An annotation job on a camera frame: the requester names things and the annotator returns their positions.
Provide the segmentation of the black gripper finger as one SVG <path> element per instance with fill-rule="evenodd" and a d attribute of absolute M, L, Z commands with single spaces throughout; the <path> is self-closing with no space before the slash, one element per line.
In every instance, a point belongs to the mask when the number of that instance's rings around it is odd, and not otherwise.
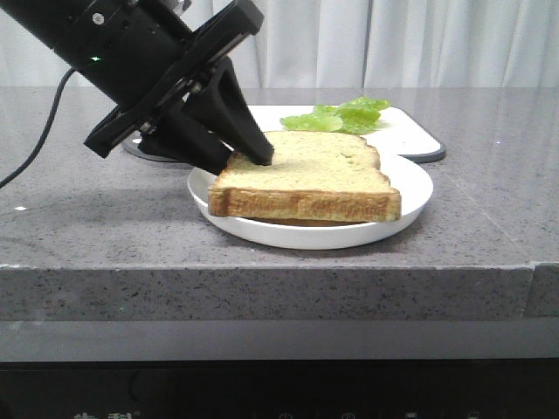
<path fill-rule="evenodd" d="M 272 163 L 273 145 L 246 105 L 229 58 L 222 58 L 210 69 L 208 83 L 199 92 L 190 94 L 184 109 L 219 140 L 253 163 L 265 166 Z"/>
<path fill-rule="evenodd" d="M 179 101 L 160 119 L 152 134 L 142 134 L 139 149 L 147 155 L 189 163 L 213 175 L 226 167 L 231 150 L 183 110 Z"/>

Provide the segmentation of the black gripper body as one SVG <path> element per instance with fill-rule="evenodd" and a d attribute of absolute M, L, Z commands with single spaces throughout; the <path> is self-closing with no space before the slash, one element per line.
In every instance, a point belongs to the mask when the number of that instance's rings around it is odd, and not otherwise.
<path fill-rule="evenodd" d="M 129 109 L 115 108 L 87 137 L 86 145 L 102 157 L 132 131 L 152 134 L 160 119 L 192 92 L 208 83 L 210 69 L 230 50 L 256 34 L 264 17 L 251 1 L 233 1 L 190 34 L 181 57 Z"/>

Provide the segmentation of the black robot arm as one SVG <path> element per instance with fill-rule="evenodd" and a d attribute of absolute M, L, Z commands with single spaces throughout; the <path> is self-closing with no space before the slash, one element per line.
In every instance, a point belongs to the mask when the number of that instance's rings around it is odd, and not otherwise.
<path fill-rule="evenodd" d="M 4 1 L 3 11 L 115 104 L 86 145 L 139 150 L 220 173 L 233 151 L 268 165 L 273 146 L 245 103 L 229 54 L 264 17 L 233 1 L 198 29 L 162 1 Z"/>

